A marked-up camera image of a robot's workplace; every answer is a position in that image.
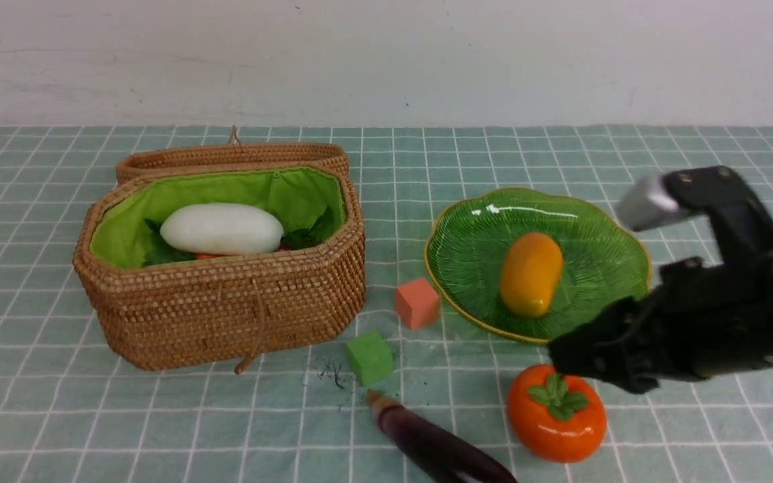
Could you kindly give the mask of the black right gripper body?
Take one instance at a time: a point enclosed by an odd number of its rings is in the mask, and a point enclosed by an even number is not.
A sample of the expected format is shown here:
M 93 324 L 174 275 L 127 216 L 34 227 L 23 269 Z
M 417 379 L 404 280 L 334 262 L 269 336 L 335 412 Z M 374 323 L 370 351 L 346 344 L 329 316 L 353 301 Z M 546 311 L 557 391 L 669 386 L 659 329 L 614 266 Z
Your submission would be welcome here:
M 676 354 L 665 328 L 664 306 L 672 289 L 703 267 L 703 259 L 663 265 L 662 282 L 642 299 L 628 296 L 605 306 L 592 321 L 547 343 L 552 365 L 562 375 L 610 383 L 629 394 L 646 394 L 660 381 L 702 382 Z

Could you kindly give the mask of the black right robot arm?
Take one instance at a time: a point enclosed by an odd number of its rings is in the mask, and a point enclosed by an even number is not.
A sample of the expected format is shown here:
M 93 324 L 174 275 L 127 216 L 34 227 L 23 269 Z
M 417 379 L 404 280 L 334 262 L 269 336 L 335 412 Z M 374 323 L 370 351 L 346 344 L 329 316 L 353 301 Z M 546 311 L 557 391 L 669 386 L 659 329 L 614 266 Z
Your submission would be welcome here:
M 703 266 L 693 257 L 660 275 L 643 299 L 619 299 L 550 340 L 555 369 L 631 394 L 773 369 L 773 260 Z

